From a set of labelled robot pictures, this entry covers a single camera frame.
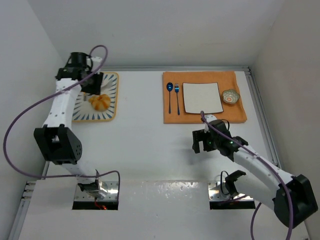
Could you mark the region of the round golden bread roll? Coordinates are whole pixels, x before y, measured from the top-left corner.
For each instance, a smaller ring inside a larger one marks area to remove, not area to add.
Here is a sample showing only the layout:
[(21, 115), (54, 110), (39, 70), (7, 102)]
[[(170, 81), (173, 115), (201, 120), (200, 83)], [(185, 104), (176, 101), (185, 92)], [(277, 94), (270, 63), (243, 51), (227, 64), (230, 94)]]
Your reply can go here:
[(107, 94), (92, 96), (88, 100), (95, 111), (106, 111), (111, 105), (111, 98)]

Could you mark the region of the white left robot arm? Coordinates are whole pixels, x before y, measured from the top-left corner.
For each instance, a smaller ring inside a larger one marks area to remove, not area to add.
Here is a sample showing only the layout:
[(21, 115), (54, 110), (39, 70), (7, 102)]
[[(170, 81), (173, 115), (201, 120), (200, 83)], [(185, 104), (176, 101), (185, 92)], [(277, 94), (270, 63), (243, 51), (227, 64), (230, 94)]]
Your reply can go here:
[(70, 54), (66, 65), (58, 70), (55, 89), (58, 95), (53, 99), (48, 117), (33, 133), (44, 159), (66, 169), (76, 177), (82, 192), (99, 200), (107, 196), (107, 186), (100, 180), (98, 171), (81, 159), (83, 147), (72, 132), (72, 119), (81, 92), (101, 92), (101, 63), (102, 58), (83, 52)]

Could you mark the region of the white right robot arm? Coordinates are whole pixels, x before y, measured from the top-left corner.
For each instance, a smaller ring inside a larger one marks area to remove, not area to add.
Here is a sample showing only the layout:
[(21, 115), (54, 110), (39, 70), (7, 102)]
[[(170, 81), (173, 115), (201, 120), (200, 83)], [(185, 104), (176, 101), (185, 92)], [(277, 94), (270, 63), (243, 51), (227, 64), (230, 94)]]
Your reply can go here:
[(222, 156), (242, 166), (229, 174), (222, 185), (227, 195), (248, 195), (273, 210), (278, 220), (295, 228), (318, 211), (318, 204), (307, 177), (294, 176), (260, 156), (243, 138), (231, 136), (222, 120), (213, 120), (192, 133), (193, 151), (219, 151)]

